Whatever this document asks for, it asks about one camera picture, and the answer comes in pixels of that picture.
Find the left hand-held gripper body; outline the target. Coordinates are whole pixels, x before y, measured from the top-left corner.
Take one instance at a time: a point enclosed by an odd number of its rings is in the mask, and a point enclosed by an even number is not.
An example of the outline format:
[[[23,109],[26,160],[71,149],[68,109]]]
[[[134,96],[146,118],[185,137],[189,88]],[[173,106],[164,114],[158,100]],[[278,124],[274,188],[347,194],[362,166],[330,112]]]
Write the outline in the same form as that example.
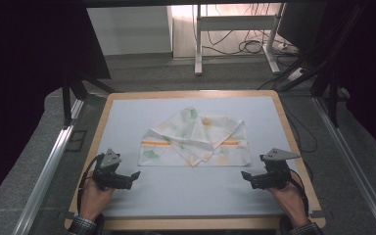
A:
[[[125,184],[130,182],[125,179],[124,175],[116,173],[120,162],[119,154],[116,154],[112,149],[97,157],[96,166],[93,170],[93,179],[100,189],[124,189]]]

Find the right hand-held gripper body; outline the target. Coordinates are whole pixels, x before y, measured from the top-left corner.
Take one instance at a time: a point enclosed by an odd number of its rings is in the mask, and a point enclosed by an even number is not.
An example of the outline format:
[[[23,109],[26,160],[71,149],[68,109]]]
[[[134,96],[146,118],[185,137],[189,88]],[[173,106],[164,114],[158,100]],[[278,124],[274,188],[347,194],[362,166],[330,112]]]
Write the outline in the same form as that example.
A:
[[[264,162],[266,169],[262,188],[283,189],[292,178],[287,160],[297,159],[299,157],[300,155],[296,153],[276,148],[273,148],[265,155],[261,155],[260,159]]]

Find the leaf print pillowcase with zipper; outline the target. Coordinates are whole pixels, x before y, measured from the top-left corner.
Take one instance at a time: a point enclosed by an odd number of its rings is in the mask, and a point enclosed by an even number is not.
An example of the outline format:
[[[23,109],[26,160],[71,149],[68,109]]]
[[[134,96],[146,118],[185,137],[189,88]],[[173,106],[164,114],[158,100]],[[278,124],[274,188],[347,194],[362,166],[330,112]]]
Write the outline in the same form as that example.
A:
[[[141,140],[142,166],[243,166],[251,162],[245,122],[220,115],[202,115],[187,108]]]

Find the person's left hand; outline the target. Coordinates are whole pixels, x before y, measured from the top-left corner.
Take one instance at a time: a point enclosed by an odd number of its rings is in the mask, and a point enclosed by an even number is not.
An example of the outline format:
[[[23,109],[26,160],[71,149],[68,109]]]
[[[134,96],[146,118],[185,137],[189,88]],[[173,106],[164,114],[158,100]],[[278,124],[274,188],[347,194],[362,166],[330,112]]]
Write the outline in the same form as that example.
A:
[[[114,188],[100,189],[90,171],[84,181],[79,216],[95,221],[110,204],[114,191]]]

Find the person's right hand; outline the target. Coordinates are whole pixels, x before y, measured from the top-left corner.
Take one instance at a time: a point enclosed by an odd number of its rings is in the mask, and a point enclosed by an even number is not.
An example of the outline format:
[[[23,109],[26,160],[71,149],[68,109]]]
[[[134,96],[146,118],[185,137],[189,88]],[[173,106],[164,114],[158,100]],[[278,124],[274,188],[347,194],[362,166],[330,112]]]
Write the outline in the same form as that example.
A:
[[[294,184],[289,183],[283,189],[269,188],[268,191],[280,209],[289,217],[294,228],[310,224],[304,200]]]

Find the wooden-edged table with white top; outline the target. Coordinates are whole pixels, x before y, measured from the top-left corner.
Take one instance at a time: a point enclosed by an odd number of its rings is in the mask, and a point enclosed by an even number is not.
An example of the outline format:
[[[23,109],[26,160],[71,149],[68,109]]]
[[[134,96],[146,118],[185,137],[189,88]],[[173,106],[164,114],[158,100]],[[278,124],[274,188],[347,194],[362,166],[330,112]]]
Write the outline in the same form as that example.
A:
[[[177,112],[240,118],[252,161],[245,166],[141,166],[143,135]],[[117,190],[104,215],[105,229],[275,229],[282,211],[271,194],[252,188],[243,172],[262,174],[260,156],[277,148],[298,150],[279,96],[270,90],[132,92],[109,95],[88,156],[113,149],[117,171],[140,174],[128,190]]]

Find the black metal stand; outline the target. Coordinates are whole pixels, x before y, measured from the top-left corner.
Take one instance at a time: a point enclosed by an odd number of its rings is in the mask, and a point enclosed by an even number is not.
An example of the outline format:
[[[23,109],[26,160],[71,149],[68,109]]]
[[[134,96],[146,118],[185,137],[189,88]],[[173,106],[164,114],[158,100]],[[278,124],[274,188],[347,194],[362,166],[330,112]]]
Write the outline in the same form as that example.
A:
[[[334,75],[336,65],[336,55],[327,56],[318,66],[307,71],[297,79],[277,89],[278,92],[286,92],[298,84],[316,76],[316,80],[311,85],[309,92],[313,97],[320,97],[326,89],[329,89],[327,115],[334,127],[338,127],[337,103],[338,103],[338,79]]]
[[[115,93],[115,89],[102,81],[91,78],[89,76],[81,75],[79,78],[65,77],[62,86],[63,109],[64,109],[64,129],[67,129],[72,124],[72,110],[71,110],[71,93],[76,99],[82,101],[87,97],[87,90],[84,87],[84,81],[102,89],[108,94]]]

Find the white power strip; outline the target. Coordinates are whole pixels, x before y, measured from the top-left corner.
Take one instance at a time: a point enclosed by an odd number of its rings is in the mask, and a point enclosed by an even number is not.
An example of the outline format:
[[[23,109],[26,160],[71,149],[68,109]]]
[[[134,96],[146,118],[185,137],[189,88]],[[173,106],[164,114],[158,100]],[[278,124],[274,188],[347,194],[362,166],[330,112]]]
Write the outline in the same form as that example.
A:
[[[294,81],[296,80],[297,78],[299,78],[300,76],[302,76],[303,74],[306,73],[306,69],[304,68],[297,68],[295,69],[289,76],[288,76],[288,80],[289,81]]]

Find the black curtain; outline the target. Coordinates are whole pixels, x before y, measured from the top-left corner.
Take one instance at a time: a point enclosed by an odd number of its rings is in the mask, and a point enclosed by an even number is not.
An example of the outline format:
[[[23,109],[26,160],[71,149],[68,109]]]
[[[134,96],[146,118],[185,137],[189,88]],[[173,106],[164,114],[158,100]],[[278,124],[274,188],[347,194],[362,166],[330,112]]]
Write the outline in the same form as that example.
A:
[[[109,77],[84,0],[0,0],[0,185],[48,94]]]
[[[328,0],[324,20],[336,24],[358,3],[365,8],[340,50],[338,77],[350,93],[348,110],[376,139],[376,0]]]

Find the white cabinet panel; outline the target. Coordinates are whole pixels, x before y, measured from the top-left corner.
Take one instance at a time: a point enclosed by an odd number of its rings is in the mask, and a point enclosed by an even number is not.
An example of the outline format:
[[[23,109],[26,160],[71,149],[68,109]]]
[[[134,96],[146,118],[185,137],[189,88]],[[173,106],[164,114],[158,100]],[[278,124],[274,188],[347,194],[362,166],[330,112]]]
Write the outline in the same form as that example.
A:
[[[169,6],[88,8],[104,55],[170,53]]]

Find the dark monitor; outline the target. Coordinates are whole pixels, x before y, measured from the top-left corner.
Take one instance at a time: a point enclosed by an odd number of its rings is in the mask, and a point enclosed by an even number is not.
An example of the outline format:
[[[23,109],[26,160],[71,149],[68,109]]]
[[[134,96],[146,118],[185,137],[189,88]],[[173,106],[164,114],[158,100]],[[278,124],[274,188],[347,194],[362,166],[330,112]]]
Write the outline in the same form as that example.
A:
[[[322,22],[325,2],[287,3],[277,34],[301,50],[310,49]]]

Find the aluminium floor rail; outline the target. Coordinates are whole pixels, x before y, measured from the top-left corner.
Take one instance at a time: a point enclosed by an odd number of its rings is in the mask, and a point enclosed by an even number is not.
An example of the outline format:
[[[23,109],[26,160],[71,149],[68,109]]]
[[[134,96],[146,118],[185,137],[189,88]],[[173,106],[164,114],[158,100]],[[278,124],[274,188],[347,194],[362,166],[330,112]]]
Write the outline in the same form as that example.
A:
[[[67,147],[68,141],[72,134],[72,130],[83,104],[83,101],[74,101],[72,108],[70,109],[70,124],[60,131],[56,142],[50,152],[50,155],[31,191],[31,194],[11,235],[28,235],[30,228],[45,198],[45,195],[49,189],[52,178],[55,175],[61,157]]]
[[[361,195],[363,196],[367,206],[370,208],[376,220],[376,191],[372,184],[367,179],[364,171],[358,163],[352,149],[347,140],[343,136],[339,127],[336,127],[332,120],[328,117],[327,107],[321,98],[315,97],[312,99],[316,109],[318,110],[323,122],[325,123],[335,145],[337,146],[341,157],[346,163],[352,178],[354,179]]]

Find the white desk frame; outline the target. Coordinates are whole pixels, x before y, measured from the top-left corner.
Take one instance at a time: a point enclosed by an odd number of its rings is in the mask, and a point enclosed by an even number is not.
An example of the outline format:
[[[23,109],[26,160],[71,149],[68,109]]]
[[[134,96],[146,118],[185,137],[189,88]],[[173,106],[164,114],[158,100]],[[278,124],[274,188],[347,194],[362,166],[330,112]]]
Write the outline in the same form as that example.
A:
[[[195,75],[203,73],[202,68],[202,32],[224,30],[269,30],[270,34],[266,42],[262,43],[263,53],[268,61],[273,74],[279,74],[280,69],[272,53],[273,42],[282,17],[285,3],[281,3],[275,15],[257,16],[217,16],[202,17],[201,6],[197,6],[196,18],[196,54]]]

